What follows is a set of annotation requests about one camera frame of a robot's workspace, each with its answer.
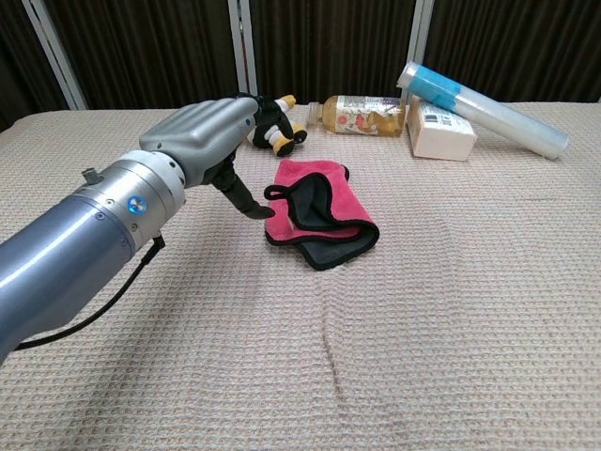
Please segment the waffle knit fabric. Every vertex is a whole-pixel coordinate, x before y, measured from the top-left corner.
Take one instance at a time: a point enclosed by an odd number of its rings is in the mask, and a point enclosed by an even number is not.
[[[380,229],[330,271],[190,190],[114,309],[5,361],[0,449],[601,449],[601,104],[514,106],[568,152],[475,127],[468,162],[430,161],[406,131],[310,129],[294,159],[348,167]],[[46,113],[0,134],[0,241],[168,114]],[[278,164],[248,144],[236,159],[257,198]]]

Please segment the plastic bottle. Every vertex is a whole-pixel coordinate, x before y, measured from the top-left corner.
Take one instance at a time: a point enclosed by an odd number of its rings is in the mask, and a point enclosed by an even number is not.
[[[309,103],[307,123],[334,133],[399,136],[405,126],[405,101],[391,97],[333,96]]]

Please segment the bottle label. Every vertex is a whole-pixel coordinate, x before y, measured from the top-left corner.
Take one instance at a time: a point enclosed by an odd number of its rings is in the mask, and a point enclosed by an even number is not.
[[[338,96],[334,129],[337,133],[378,134],[372,113],[381,117],[398,116],[400,103],[390,97]]]

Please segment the microfiber cloth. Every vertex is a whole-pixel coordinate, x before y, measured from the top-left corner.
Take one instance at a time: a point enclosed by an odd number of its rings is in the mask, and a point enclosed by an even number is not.
[[[284,160],[265,197],[275,216],[269,243],[294,245],[316,270],[338,266],[371,249],[378,227],[348,186],[348,169],[328,161]]]

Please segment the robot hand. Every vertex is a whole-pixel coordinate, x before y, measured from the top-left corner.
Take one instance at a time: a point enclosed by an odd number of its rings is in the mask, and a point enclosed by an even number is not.
[[[0,244],[0,365],[27,337],[67,324],[184,204],[185,188],[212,184],[242,213],[273,215],[234,171],[236,148],[275,102],[241,97],[176,111],[133,150]],[[150,257],[143,258],[143,263]]]
[[[173,158],[184,172],[185,188],[212,184],[249,218],[267,219],[273,210],[253,199],[233,162],[248,131],[257,123],[272,122],[292,133],[275,101],[248,95],[204,101],[178,110],[153,127],[140,138],[140,146]]]

